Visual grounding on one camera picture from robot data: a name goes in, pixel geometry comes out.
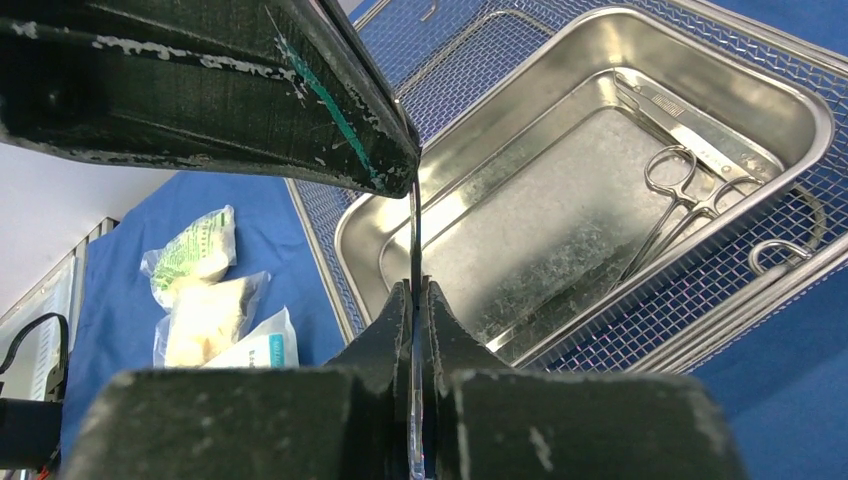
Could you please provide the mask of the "metal mesh tray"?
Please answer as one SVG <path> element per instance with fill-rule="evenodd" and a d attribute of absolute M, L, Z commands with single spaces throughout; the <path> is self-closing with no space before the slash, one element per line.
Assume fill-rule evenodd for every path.
<path fill-rule="evenodd" d="M 684 368 L 745 323 L 744 305 L 789 271 L 812 266 L 847 232 L 847 62 L 704 1 L 371 1 L 355 28 L 431 141 L 578 16 L 633 7 L 824 100 L 833 140 L 766 214 L 725 246 L 609 320 L 566 341 L 538 370 Z"/>

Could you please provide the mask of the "beige gauze packet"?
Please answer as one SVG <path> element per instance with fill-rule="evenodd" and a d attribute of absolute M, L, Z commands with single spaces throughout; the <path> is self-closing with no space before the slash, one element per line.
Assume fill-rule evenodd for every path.
<path fill-rule="evenodd" d="M 247 334 L 271 275 L 258 272 L 218 283 L 193 282 L 177 294 L 156 325 L 156 367 L 195 368 L 234 346 Z"/>

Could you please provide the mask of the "white sterile packet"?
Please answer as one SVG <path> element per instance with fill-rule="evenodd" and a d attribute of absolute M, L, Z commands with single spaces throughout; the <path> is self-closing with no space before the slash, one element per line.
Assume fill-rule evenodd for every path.
<path fill-rule="evenodd" d="M 296 331 L 283 307 L 204 368 L 296 368 L 300 364 Z"/>

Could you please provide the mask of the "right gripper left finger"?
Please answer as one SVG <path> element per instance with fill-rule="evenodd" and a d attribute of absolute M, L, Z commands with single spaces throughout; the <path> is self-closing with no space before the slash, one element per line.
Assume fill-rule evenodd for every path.
<path fill-rule="evenodd" d="M 412 295 L 320 367 L 116 375 L 86 414 L 66 479 L 408 479 Z"/>

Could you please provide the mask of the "blue surgical wrap cloth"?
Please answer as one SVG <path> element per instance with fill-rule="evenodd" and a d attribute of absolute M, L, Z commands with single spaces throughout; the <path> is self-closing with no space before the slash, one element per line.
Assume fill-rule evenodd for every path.
<path fill-rule="evenodd" d="M 120 371 L 149 367 L 163 312 L 139 264 L 200 214 L 232 202 L 242 219 L 236 275 L 267 270 L 260 312 L 291 311 L 303 365 L 342 338 L 288 190 L 278 178 L 179 173 L 92 242 L 63 409 L 69 456 L 97 394 Z M 755 479 L 847 475 L 847 272 L 793 298 L 695 370 L 715 394 Z"/>

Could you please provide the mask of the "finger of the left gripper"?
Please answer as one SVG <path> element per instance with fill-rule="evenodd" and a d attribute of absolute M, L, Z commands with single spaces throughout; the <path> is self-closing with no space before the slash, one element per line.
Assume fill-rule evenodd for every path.
<path fill-rule="evenodd" d="M 335 1 L 5 1 L 1 140 L 401 198 L 420 138 Z"/>

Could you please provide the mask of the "steel instrument pan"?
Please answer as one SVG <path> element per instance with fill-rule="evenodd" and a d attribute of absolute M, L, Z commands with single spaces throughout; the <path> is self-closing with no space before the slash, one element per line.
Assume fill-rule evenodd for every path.
<path fill-rule="evenodd" d="M 679 145 L 620 100 L 613 74 L 666 89 L 744 135 L 784 171 L 718 201 L 611 290 L 670 203 L 643 179 Z M 822 98 L 644 11 L 578 16 L 438 134 L 421 162 L 423 270 L 456 317 L 507 363 L 548 363 L 730 243 L 820 160 L 835 133 Z"/>

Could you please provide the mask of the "steel surgical scissors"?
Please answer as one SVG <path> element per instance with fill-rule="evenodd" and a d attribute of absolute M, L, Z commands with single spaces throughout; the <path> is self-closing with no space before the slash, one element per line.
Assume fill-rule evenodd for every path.
<path fill-rule="evenodd" d="M 421 341 L 420 300 L 422 284 L 420 181 L 413 180 L 410 191 L 410 393 L 408 464 L 410 478 L 426 478 L 424 447 L 423 352 Z"/>

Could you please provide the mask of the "green sterile packet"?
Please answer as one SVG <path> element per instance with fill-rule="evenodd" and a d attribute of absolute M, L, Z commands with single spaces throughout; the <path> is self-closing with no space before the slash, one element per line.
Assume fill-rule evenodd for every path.
<path fill-rule="evenodd" d="M 142 256 L 154 300 L 172 309 L 181 290 L 216 283 L 237 263 L 235 210 L 226 205 L 195 219 L 164 247 Z"/>

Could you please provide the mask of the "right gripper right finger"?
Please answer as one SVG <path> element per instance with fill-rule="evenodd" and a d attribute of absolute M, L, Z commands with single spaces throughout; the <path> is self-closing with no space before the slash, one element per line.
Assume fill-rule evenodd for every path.
<path fill-rule="evenodd" d="M 512 368 L 422 292 L 426 472 L 437 479 L 744 479 L 724 415 L 696 379 Z"/>

